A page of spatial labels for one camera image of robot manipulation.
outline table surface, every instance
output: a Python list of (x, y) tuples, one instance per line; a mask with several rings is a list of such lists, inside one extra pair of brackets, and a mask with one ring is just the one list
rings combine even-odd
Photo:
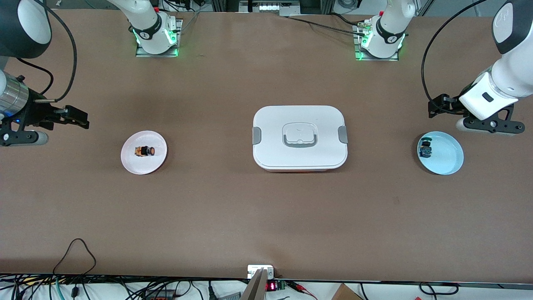
[[(57, 125), (39, 147), (0, 155), (0, 272), (51, 272), (83, 238), (92, 273), (244, 277), (268, 263), (284, 278), (519, 282), (533, 280), (533, 130), (509, 138), (459, 132), (457, 116), (427, 117), (425, 46), (444, 22), (415, 18), (398, 62), (354, 57), (351, 36), (271, 14), (200, 14), (178, 58), (134, 57), (119, 11), (58, 11), (78, 46), (62, 105), (91, 128)], [(348, 29), (332, 16), (307, 17)], [(427, 57), (430, 93), (457, 94), (498, 57), (490, 19), (459, 18)], [(53, 41), (34, 62), (67, 85), (72, 52)], [(40, 90), (47, 76), (10, 60)], [(269, 173), (252, 156), (255, 112), (332, 105), (348, 128), (348, 160), (322, 173)], [(533, 124), (533, 103), (514, 119)], [(164, 165), (137, 176), (124, 141), (162, 134)], [(421, 134), (452, 134), (465, 153), (452, 176), (425, 171)], [(80, 243), (58, 272), (91, 265)]]

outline white plastic container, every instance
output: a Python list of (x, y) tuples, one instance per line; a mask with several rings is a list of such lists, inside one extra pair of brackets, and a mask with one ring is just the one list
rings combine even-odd
[(342, 113), (332, 106), (266, 106), (254, 116), (255, 162), (273, 172), (335, 169), (348, 157)]

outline white plate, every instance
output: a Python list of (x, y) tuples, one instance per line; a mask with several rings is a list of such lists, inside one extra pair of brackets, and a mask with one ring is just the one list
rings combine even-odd
[[(431, 138), (431, 157), (420, 157), (422, 138)], [(441, 131), (426, 133), (418, 141), (416, 155), (428, 170), (439, 175), (450, 175), (461, 168), (464, 162), (463, 148), (451, 135)]]
[[(153, 147), (156, 150), (154, 156), (139, 157), (135, 155), (135, 148), (139, 146)], [(141, 131), (130, 136), (122, 146), (120, 160), (126, 170), (137, 175), (152, 173), (161, 167), (167, 154), (165, 139), (154, 131)]]

